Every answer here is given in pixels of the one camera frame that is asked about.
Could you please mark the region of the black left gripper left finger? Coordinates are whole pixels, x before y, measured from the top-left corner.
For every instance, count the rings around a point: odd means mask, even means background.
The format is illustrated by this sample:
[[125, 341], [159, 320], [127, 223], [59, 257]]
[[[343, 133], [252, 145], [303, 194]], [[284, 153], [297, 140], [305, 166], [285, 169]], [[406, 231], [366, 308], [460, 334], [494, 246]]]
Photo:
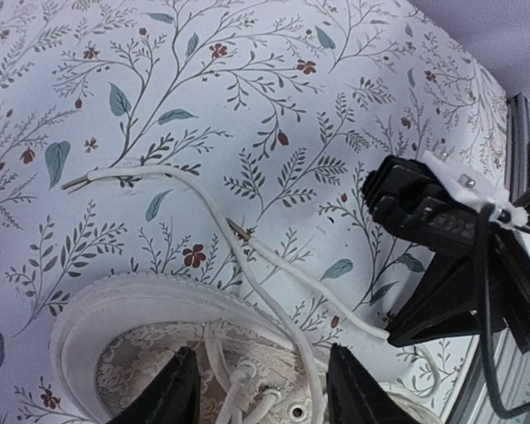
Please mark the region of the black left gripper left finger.
[[112, 424], [198, 423], [201, 376], [194, 350], [180, 347], [151, 383]]

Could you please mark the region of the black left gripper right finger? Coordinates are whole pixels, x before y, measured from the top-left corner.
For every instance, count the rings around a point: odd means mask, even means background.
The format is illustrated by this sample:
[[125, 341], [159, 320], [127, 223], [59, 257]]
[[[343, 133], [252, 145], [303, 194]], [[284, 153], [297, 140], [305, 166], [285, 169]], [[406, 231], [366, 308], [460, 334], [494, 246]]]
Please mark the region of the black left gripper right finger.
[[400, 394], [391, 396], [345, 346], [333, 344], [327, 380], [330, 423], [429, 423], [431, 412]]

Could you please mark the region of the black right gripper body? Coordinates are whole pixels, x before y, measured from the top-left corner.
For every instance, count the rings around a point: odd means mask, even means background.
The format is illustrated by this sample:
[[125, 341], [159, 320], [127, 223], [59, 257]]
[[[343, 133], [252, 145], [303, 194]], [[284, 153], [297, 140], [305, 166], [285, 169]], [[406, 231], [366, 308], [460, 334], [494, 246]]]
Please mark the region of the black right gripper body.
[[[375, 223], [434, 254], [413, 295], [386, 327], [390, 344], [478, 334], [476, 212], [455, 202], [425, 164], [395, 155], [368, 173], [361, 192]], [[509, 329], [519, 349], [528, 352], [530, 253], [515, 232], [493, 225], [486, 263], [492, 330]]]

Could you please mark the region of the white lace sneaker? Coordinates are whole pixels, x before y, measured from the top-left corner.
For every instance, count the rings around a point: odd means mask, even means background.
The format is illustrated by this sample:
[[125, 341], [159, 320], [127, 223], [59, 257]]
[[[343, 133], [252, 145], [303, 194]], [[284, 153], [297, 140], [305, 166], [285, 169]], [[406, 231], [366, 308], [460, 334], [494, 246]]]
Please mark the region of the white lace sneaker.
[[180, 276], [110, 276], [79, 291], [50, 337], [52, 370], [92, 421], [120, 417], [182, 347], [203, 423], [324, 423], [328, 359], [278, 300], [255, 306]]

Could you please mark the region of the white shoelace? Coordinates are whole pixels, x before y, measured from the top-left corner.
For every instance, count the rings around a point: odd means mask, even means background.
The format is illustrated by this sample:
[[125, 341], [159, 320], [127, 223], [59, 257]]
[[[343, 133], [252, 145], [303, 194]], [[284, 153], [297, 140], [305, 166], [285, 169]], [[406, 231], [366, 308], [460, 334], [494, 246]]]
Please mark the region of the white shoelace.
[[[269, 262], [276, 269], [283, 271], [289, 276], [295, 277], [301, 283], [319, 292], [324, 299], [330, 302], [337, 309], [337, 311], [357, 329], [365, 332], [377, 341], [386, 342], [388, 340], [389, 335], [385, 330], [362, 321], [349, 307], [347, 307], [320, 281], [291, 265], [288, 261], [280, 257], [269, 247], [262, 244], [260, 240], [244, 231], [231, 219], [225, 217], [220, 208], [217, 206], [216, 202], [211, 198], [210, 194], [204, 189], [204, 187], [195, 177], [191, 176], [187, 172], [177, 170], [166, 165], [148, 165], [131, 168], [105, 168], [92, 170], [83, 177], [73, 180], [71, 182], [71, 187], [85, 186], [96, 180], [108, 178], [143, 178], [146, 176], [159, 175], [179, 179], [197, 194], [215, 221], [216, 226], [223, 234], [223, 238], [227, 241], [242, 276], [250, 284], [254, 292], [261, 298], [263, 302], [266, 296], [270, 294], [257, 281], [256, 276], [249, 264], [248, 257], [250, 254], [259, 255], [263, 260]], [[431, 412], [431, 421], [429, 423], [438, 422], [437, 415], [427, 406], [427, 396], [414, 395], [408, 390], [404, 390], [392, 383], [378, 383], [385, 390], [385, 392], [391, 396], [400, 394], [406, 398], [410, 398], [413, 402], [421, 405], [423, 408]]]

